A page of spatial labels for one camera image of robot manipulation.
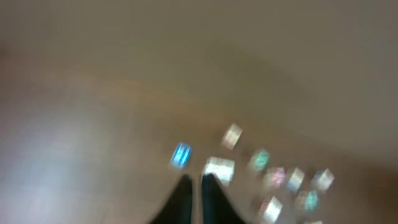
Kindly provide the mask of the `blue side paired block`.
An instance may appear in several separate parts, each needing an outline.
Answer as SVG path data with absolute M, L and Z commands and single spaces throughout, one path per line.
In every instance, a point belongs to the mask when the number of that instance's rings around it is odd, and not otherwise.
M 220 168 L 220 163 L 222 162 L 222 158 L 219 157 L 209 157 L 204 165 L 202 175 L 208 175 L 208 174 L 213 174 L 215 177 L 218 179 L 220 178 L 219 176 L 219 168 Z

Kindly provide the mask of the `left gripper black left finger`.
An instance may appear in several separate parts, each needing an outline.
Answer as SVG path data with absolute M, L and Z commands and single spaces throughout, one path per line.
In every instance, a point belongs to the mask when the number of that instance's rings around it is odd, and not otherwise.
M 160 212 L 150 224 L 191 224 L 193 182 L 189 175 L 181 176 Z

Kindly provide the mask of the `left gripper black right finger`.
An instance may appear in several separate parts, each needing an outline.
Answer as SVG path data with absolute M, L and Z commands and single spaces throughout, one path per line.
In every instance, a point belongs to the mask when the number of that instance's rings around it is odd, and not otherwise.
M 205 174 L 201 181 L 201 201 L 204 224 L 246 224 L 224 192 L 224 186 L 214 174 Z

